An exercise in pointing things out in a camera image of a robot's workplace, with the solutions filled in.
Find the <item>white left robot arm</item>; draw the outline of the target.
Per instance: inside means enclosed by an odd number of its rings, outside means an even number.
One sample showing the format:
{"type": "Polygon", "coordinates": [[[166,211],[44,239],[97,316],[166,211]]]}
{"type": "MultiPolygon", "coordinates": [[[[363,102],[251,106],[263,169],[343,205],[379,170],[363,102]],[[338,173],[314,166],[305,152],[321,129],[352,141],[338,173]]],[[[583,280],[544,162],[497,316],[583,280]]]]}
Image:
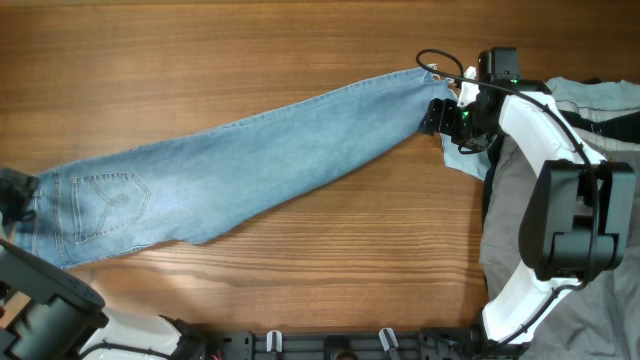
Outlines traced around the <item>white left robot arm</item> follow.
{"type": "Polygon", "coordinates": [[[38,185],[1,170],[1,357],[180,359],[182,334],[172,322],[109,310],[86,283],[6,239],[35,217],[27,206],[38,185]]]}

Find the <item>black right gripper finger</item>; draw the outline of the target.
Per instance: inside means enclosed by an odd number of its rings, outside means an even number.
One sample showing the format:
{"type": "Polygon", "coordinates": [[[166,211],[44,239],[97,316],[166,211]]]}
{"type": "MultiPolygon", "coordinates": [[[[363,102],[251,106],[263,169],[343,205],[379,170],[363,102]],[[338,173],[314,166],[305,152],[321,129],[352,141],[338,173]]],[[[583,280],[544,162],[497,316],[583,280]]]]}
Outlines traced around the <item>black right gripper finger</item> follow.
{"type": "Polygon", "coordinates": [[[451,137],[462,135],[462,109],[452,99],[433,99],[419,124],[419,131],[433,136],[435,133],[451,137]]]}
{"type": "Polygon", "coordinates": [[[460,154],[481,153],[493,143],[493,135],[486,132],[454,133],[450,138],[460,154]]]}

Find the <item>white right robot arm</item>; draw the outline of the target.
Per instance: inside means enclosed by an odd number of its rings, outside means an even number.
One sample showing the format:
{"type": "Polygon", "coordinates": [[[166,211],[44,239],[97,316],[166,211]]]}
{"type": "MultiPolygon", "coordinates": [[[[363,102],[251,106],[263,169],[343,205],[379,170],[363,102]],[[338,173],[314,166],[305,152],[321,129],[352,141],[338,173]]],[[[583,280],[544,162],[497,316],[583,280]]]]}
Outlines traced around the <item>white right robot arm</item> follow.
{"type": "Polygon", "coordinates": [[[579,137],[543,82],[521,77],[516,49],[486,50],[452,79],[458,99],[432,100],[421,132],[450,136],[463,155],[508,135],[537,177],[519,227],[521,261],[459,343],[477,354],[510,354],[531,342],[563,297],[621,263],[636,176],[579,137]]]}

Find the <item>light blue denim jeans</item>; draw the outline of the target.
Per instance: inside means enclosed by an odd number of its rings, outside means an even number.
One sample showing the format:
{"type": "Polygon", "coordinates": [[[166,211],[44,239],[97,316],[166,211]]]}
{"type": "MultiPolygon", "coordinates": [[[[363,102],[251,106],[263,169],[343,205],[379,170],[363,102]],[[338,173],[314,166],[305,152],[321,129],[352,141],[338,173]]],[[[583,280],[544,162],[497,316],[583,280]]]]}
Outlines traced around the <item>light blue denim jeans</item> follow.
{"type": "Polygon", "coordinates": [[[448,86],[422,69],[369,78],[199,133],[38,177],[17,247],[60,267],[172,240],[205,243],[413,135],[448,86]]]}

